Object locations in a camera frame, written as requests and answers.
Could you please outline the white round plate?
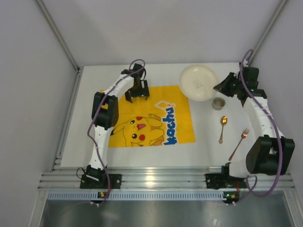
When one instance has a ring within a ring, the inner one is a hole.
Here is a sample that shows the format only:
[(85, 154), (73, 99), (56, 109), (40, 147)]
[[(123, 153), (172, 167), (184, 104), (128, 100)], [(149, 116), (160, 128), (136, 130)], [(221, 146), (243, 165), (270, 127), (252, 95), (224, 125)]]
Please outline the white round plate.
[(194, 101), (207, 101), (216, 94), (214, 86), (219, 84), (216, 73), (203, 64), (185, 67), (179, 76), (179, 87), (182, 93)]

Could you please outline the small metal cup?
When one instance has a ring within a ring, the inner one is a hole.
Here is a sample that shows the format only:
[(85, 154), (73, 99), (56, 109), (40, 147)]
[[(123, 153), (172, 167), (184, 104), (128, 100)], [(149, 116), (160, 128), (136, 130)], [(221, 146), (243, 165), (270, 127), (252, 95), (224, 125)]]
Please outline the small metal cup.
[(223, 98), (221, 97), (215, 97), (212, 101), (212, 108), (214, 110), (220, 111), (224, 108), (226, 102)]

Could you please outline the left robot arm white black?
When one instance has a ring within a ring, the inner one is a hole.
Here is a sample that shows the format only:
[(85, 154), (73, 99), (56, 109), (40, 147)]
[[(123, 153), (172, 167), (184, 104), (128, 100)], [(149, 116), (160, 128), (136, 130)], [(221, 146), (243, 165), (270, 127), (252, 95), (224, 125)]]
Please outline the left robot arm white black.
[(146, 76), (145, 61), (133, 61), (128, 69), (121, 72), (118, 79), (103, 92), (96, 92), (93, 99), (92, 122), (87, 136), (92, 139), (94, 147), (89, 161), (88, 174), (97, 177), (98, 171), (106, 171), (107, 149), (111, 131), (119, 118), (118, 101), (125, 97), (132, 102), (133, 98), (150, 96)]

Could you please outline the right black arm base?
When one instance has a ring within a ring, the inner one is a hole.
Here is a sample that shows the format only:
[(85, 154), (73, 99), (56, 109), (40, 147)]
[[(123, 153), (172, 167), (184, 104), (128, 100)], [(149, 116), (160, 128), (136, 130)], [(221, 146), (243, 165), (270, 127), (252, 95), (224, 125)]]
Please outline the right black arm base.
[(205, 174), (206, 187), (208, 189), (236, 189), (238, 186), (247, 188), (244, 178), (232, 177), (223, 174)]

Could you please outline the copper fork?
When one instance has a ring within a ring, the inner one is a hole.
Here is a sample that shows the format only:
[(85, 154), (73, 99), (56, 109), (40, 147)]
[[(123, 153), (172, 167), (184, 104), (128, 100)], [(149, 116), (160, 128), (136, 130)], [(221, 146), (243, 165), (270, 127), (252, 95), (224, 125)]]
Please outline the copper fork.
[(249, 131), (250, 131), (250, 130), (249, 130), (248, 128), (246, 128), (246, 129), (242, 132), (242, 134), (241, 134), (241, 139), (240, 139), (239, 143), (237, 144), (236, 148), (234, 149), (234, 151), (232, 152), (232, 154), (230, 155), (230, 157), (229, 157), (229, 159), (228, 159), (229, 162), (232, 161), (232, 159), (233, 159), (233, 157), (234, 157), (234, 155), (235, 155), (235, 153), (236, 153), (236, 151), (237, 151), (239, 145), (241, 144), (242, 140), (245, 139), (245, 138), (247, 137), (247, 135), (249, 134)]

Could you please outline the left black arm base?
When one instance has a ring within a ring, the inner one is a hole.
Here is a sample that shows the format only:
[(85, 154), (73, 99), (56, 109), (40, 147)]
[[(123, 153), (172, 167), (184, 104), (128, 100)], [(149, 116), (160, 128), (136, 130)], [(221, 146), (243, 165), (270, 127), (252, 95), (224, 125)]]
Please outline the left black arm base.
[[(120, 189), (122, 183), (121, 174), (109, 174), (110, 179), (110, 189)], [(93, 178), (89, 175), (82, 175), (80, 182), (81, 189), (107, 189), (108, 179), (107, 175), (104, 173), (101, 179)]]

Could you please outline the yellow Pikachu placemat cloth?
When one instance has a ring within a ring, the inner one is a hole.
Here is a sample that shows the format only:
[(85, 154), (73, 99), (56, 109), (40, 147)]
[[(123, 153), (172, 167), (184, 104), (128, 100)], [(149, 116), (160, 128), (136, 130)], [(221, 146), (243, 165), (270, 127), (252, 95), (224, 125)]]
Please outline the yellow Pikachu placemat cloth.
[(119, 118), (110, 148), (150, 147), (196, 141), (188, 98), (179, 86), (149, 89), (149, 98), (118, 101)]

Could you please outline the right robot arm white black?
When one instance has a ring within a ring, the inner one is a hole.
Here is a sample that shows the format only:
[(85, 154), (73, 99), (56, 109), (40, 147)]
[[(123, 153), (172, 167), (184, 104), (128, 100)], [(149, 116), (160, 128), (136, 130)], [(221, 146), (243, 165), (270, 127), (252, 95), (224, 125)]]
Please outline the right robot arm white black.
[(244, 178), (248, 175), (284, 175), (288, 169), (295, 143), (287, 139), (272, 123), (267, 95), (258, 88), (259, 69), (243, 67), (239, 73), (229, 73), (214, 90), (227, 97), (236, 96), (248, 114), (256, 141), (240, 161), (229, 161), (229, 175)]

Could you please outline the copper spoon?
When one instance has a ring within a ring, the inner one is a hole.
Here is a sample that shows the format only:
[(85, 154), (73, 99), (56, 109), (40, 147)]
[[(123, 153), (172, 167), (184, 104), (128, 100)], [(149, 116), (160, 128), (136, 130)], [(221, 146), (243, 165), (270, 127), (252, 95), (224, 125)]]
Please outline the copper spoon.
[(220, 137), (219, 137), (219, 140), (218, 140), (218, 142), (219, 142), (220, 144), (223, 143), (223, 130), (224, 130), (225, 125), (227, 124), (227, 121), (228, 121), (228, 118), (227, 118), (226, 115), (223, 116), (223, 117), (221, 118), (221, 120), (220, 120), (220, 123), (221, 123), (221, 126), (222, 126), (221, 134), (220, 134)]

